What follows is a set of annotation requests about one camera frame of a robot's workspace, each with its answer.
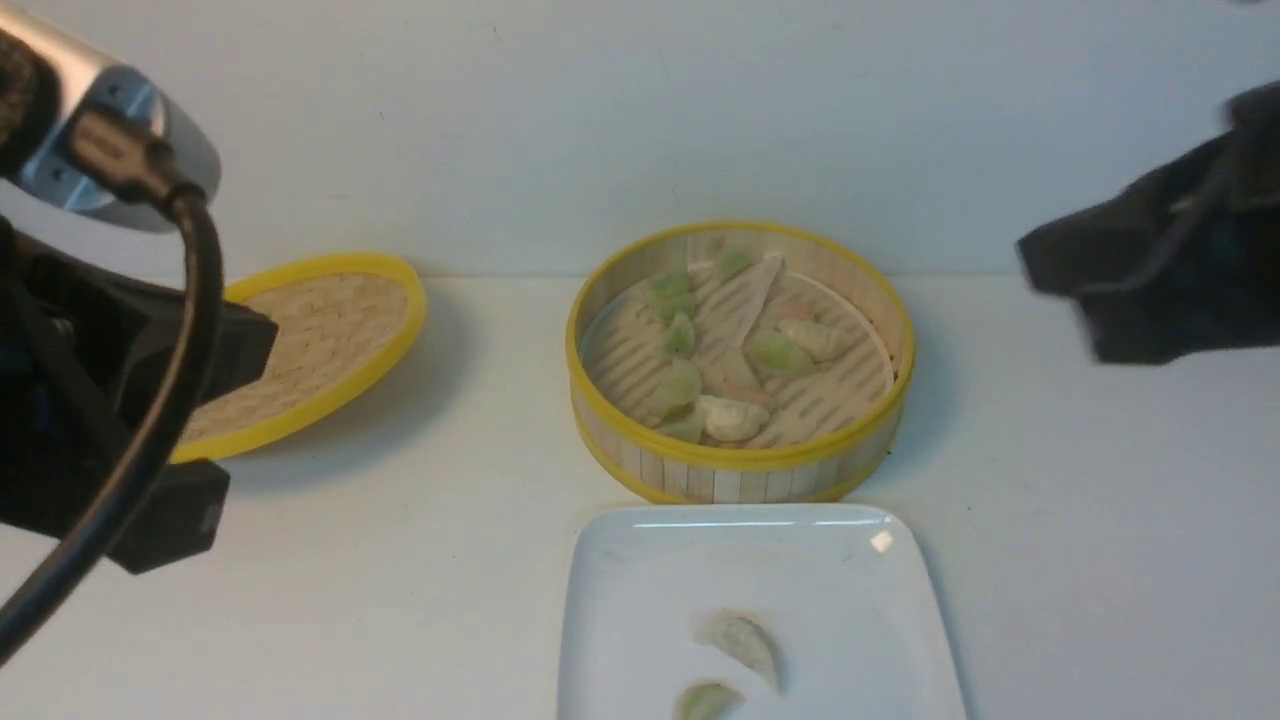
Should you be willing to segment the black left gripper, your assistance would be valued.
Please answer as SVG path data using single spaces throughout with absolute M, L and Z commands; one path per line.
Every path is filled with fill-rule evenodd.
M 60 539 L 99 495 L 172 356 L 184 295 L 70 258 L 3 217 L 3 527 Z M 224 302 L 197 409 L 257 380 L 276 324 Z M 132 574 L 210 551 L 229 489 L 170 461 L 106 557 Z

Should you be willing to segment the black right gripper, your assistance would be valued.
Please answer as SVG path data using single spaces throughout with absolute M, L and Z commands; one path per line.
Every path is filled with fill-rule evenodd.
M 1029 286 L 1074 305 L 1098 363 L 1277 345 L 1277 85 L 1225 117 L 1221 135 L 1018 241 Z

